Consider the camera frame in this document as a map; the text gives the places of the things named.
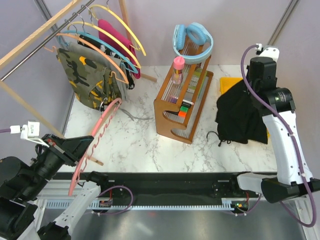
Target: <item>black cloth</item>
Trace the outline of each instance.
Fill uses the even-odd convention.
[[[116,54],[115,52],[111,51],[109,48],[107,48],[105,45],[101,44],[100,42],[98,42],[98,41],[96,41],[96,40],[94,40],[94,39],[92,39],[90,37],[84,36],[84,35],[80,35],[80,38],[82,38],[83,40],[86,40],[87,42],[91,43],[92,45],[94,45],[95,47],[100,49],[102,52],[104,52],[106,55],[115,57],[117,59],[120,59],[120,56],[118,56],[118,54]],[[78,41],[78,44],[91,49],[91,47],[89,47],[88,45],[84,44],[81,41]],[[128,70],[129,65],[126,62],[124,62],[124,65],[127,68],[125,70],[125,74],[126,74],[126,78],[128,79],[128,82],[129,82],[129,89],[130,90],[134,89],[135,88],[135,81],[132,78],[132,75],[131,75],[130,71]]]
[[[216,102],[218,137],[221,141],[234,141],[247,144],[254,140],[267,144],[267,128],[258,110],[253,106],[247,86],[241,80]]]

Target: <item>blue headphones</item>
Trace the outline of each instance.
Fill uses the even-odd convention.
[[[186,35],[197,45],[204,45],[210,43],[210,47],[199,55],[181,55],[179,50],[182,50],[185,46]],[[173,50],[176,55],[184,58],[186,64],[198,64],[206,60],[212,52],[214,46],[214,39],[207,31],[207,29],[200,23],[193,22],[188,27],[180,24],[174,28],[173,39],[172,39]]]

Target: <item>bottle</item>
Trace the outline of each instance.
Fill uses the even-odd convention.
[[[174,84],[181,84],[184,78],[183,69],[185,67],[185,59],[182,56],[177,56],[173,60],[173,73],[171,80]]]

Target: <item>gray clothing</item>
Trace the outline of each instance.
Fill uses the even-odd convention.
[[[74,42],[69,42],[68,45],[68,50],[77,54],[80,54],[82,56],[84,56],[87,59],[90,59],[92,61],[96,61],[97,63],[100,63],[104,66],[106,66],[107,68],[109,68],[111,71],[116,73],[116,77],[118,79],[121,79],[124,81],[123,76],[120,74],[120,72],[116,69],[115,66],[113,66],[104,56],[102,56],[99,52],[82,46],[80,44],[74,43]],[[119,58],[115,58],[113,56],[108,56],[109,58],[111,58],[115,64],[117,64],[121,70],[123,71],[124,75],[126,75],[126,66],[124,64],[120,64],[121,63],[121,59]],[[122,96],[122,100],[127,101],[128,100],[128,94],[127,94],[127,89],[129,88],[129,85],[122,82],[122,81],[118,81],[116,79],[114,79]]]

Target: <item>ear cup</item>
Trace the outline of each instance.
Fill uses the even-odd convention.
[[[185,46],[186,39],[186,26],[184,24],[179,25],[177,37],[176,37],[176,48],[181,50]]]
[[[207,41],[206,35],[202,32],[200,28],[198,28],[195,25],[190,24],[186,28],[186,34],[188,34],[188,37],[191,39],[191,41],[197,45],[204,45]]]

